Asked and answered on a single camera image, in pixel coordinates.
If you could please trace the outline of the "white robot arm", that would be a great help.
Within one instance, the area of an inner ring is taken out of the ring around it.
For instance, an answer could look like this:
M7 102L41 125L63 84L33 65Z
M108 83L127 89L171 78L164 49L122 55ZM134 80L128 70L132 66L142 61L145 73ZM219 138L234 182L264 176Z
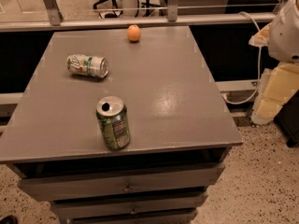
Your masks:
M280 62L299 62L298 0L288 0L273 19L269 28L268 51Z

